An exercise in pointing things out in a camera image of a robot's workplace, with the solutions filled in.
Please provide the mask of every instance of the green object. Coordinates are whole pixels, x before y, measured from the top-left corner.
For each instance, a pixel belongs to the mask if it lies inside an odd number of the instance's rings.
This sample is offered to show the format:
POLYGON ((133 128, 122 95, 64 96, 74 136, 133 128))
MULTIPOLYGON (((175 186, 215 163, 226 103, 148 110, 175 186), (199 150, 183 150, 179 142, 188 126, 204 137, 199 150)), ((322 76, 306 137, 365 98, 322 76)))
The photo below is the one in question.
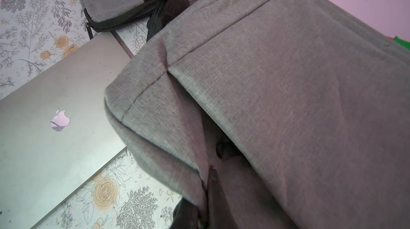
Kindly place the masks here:
POLYGON ((402 45, 406 49, 410 50, 410 42, 400 39, 399 37, 394 37, 393 41, 397 42, 398 44, 402 45))

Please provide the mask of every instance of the zipper pull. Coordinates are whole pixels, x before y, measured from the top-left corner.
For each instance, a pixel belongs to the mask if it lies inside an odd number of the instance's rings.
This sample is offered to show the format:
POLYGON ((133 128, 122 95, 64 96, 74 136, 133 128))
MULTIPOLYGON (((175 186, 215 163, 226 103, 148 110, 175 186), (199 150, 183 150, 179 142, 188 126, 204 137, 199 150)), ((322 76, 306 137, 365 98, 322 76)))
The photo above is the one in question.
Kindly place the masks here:
POLYGON ((91 31, 91 25, 89 22, 85 23, 85 27, 87 28, 88 36, 90 37, 90 39, 94 38, 93 32, 91 31))

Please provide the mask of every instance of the laptop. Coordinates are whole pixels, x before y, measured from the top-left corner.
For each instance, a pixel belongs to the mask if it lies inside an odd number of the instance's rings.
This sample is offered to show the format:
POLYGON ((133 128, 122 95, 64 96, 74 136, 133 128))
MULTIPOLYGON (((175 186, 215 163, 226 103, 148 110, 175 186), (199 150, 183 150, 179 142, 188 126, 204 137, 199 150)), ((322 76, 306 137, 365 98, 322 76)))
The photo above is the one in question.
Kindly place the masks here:
POLYGON ((105 87, 130 61, 111 33, 0 100, 0 228, 31 228, 125 148, 105 87))

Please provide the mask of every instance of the floral tablecloth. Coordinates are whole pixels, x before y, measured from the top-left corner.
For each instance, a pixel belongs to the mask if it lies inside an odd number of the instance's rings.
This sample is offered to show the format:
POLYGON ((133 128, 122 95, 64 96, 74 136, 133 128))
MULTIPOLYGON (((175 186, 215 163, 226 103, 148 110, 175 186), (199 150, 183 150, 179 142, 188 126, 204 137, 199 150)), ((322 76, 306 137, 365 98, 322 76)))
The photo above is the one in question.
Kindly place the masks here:
MULTIPOLYGON (((133 54, 147 21, 116 30, 133 54)), ((79 0, 0 0, 0 99, 85 44, 85 22, 79 0)), ((36 228, 165 229, 180 198, 125 150, 36 228)))
POLYGON ((125 150, 37 229, 165 229, 180 198, 141 170, 125 150))

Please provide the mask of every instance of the seam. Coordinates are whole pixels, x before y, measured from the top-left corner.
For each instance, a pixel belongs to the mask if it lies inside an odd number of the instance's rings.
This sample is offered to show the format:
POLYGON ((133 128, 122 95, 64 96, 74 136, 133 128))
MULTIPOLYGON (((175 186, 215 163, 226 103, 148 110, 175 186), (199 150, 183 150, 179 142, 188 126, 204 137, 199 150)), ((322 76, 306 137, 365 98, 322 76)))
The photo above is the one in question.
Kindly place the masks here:
POLYGON ((271 0, 267 0, 264 3, 262 3, 260 6, 256 7, 255 9, 253 9, 252 11, 249 11, 248 14, 244 15, 243 17, 238 18, 236 21, 234 21, 232 24, 229 24, 227 27, 223 28, 220 32, 216 33, 215 35, 211 36, 208 40, 204 41, 203 43, 201 43, 200 45, 198 45, 197 47, 193 48, 192 50, 188 51, 186 54, 184 54, 181 58, 179 58, 177 61, 169 64, 167 66, 166 71, 164 71, 158 78, 155 79, 155 81, 153 81, 151 84, 149 84, 149 86, 147 86, 144 90, 141 91, 141 93, 139 93, 136 98, 134 99, 134 101, 132 101, 130 107, 127 108, 127 110, 124 112, 124 114, 121 117, 121 123, 123 123, 123 119, 125 117, 125 115, 129 112, 129 110, 131 109, 131 107, 135 104, 136 100, 149 88, 151 87, 154 83, 156 83, 164 74, 166 74, 168 72, 168 67, 176 64, 177 62, 179 62, 181 59, 183 59, 187 54, 194 52, 195 50, 197 50, 199 47, 202 47, 204 44, 208 43, 210 40, 212 40, 213 38, 215 38, 216 36, 218 36, 219 34, 223 33, 226 29, 232 27, 233 25, 235 25, 236 23, 238 23, 239 21, 241 21, 242 19, 246 18, 247 16, 249 16, 250 14, 252 14, 255 10, 257 10, 258 8, 260 8, 261 6, 265 5, 267 2, 269 2, 271 0))
MULTIPOLYGON (((191 14, 193 14, 193 13, 195 13, 195 12, 198 12, 198 11, 204 9, 204 8, 207 8, 207 7, 213 5, 214 3, 218 2, 218 1, 219 1, 219 0, 212 1, 211 3, 209 3, 209 4, 205 5, 205 6, 198 7, 198 8, 197 8, 196 10, 194 10, 194 11, 187 11, 187 12, 189 12, 189 13, 187 13, 187 15, 191 15, 191 14)), ((172 26, 173 26, 174 24, 177 24, 177 23, 181 22, 182 20, 183 20, 183 18, 180 18, 180 16, 177 16, 176 20, 174 20, 173 22, 167 24, 166 27, 172 28, 172 26)))
POLYGON ((116 120, 116 121, 118 122, 118 124, 121 125, 121 127, 124 127, 124 128, 126 128, 127 130, 129 130, 129 131, 135 133, 137 136, 139 136, 140 138, 142 138, 142 139, 146 140, 147 142, 151 143, 151 144, 154 145, 156 148, 158 148, 158 149, 160 149, 161 151, 164 151, 165 153, 171 155, 174 159, 176 159, 177 161, 179 161, 181 164, 187 166, 189 169, 191 169, 191 170, 193 170, 194 172, 196 172, 196 173, 198 174, 198 177, 200 178, 200 180, 202 180, 202 179, 201 179, 200 171, 199 171, 198 169, 193 168, 193 167, 191 167, 190 165, 186 164, 184 161, 180 160, 178 157, 176 157, 176 156, 170 154, 170 153, 167 152, 166 150, 162 149, 162 148, 159 147, 158 145, 152 143, 150 140, 148 140, 148 139, 146 139, 145 137, 143 137, 142 135, 138 134, 136 131, 134 131, 133 129, 131 129, 131 128, 128 127, 127 125, 123 124, 122 121, 119 121, 119 120, 115 117, 115 115, 111 112, 111 110, 109 109, 106 100, 104 100, 104 106, 106 107, 107 112, 110 113, 109 116, 111 117, 111 119, 112 119, 112 120, 116 120))

